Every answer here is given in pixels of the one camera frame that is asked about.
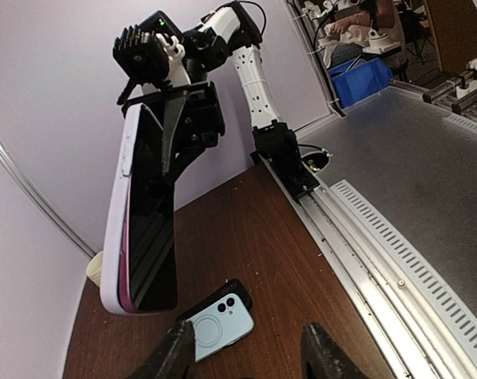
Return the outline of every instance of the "perforated metal strip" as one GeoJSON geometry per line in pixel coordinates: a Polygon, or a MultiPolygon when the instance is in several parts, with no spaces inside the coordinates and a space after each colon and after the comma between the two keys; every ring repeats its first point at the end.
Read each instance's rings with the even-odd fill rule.
{"type": "Polygon", "coordinates": [[[421,253],[355,188],[343,180],[331,191],[404,270],[477,367],[477,319],[421,253]]]}
{"type": "Polygon", "coordinates": [[[461,126],[477,134],[477,122],[473,122],[472,120],[469,120],[463,116],[459,116],[458,114],[451,114],[450,116],[444,118],[444,121],[456,126],[461,126]]]}

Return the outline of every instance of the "white phone case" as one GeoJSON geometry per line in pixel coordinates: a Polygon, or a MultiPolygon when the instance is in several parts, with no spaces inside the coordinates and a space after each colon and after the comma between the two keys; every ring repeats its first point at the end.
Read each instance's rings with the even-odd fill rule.
{"type": "Polygon", "coordinates": [[[136,104],[128,108],[126,112],[118,166],[115,172],[111,204],[107,217],[105,242],[103,244],[100,297],[106,310],[121,315],[130,314],[122,308],[118,298],[119,258],[122,248],[128,189],[130,187],[133,150],[135,140],[137,139],[137,129],[142,107],[142,104],[136,104]]]}
{"type": "Polygon", "coordinates": [[[232,345],[254,329],[253,318],[236,294],[222,297],[188,320],[194,326],[196,362],[232,345]]]}

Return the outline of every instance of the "brown wooden surface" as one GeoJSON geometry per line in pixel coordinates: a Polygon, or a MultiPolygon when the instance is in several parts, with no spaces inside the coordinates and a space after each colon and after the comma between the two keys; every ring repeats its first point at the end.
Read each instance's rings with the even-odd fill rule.
{"type": "Polygon", "coordinates": [[[256,327],[197,364],[196,377],[299,378],[300,334],[316,321],[373,379],[392,377],[355,308],[276,183],[257,166],[176,214],[179,309],[117,317],[86,284],[65,379],[124,378],[152,352],[175,317],[238,278],[254,302],[256,327]]]}
{"type": "Polygon", "coordinates": [[[458,75],[477,58],[477,9],[472,0],[424,0],[440,70],[458,75]]]}

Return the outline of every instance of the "gray table surface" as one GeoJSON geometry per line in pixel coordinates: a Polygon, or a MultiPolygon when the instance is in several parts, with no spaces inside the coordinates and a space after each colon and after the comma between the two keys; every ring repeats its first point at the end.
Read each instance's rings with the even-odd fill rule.
{"type": "Polygon", "coordinates": [[[350,182],[477,317],[477,135],[449,114],[388,89],[302,142],[333,153],[322,180],[350,182]]]}

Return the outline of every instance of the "phone with white case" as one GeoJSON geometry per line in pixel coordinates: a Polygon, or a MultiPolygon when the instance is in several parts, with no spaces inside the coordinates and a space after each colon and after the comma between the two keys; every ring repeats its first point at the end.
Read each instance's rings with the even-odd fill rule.
{"type": "Polygon", "coordinates": [[[196,362],[232,345],[254,329],[254,320],[237,294],[228,294],[188,318],[193,323],[196,362]]]}

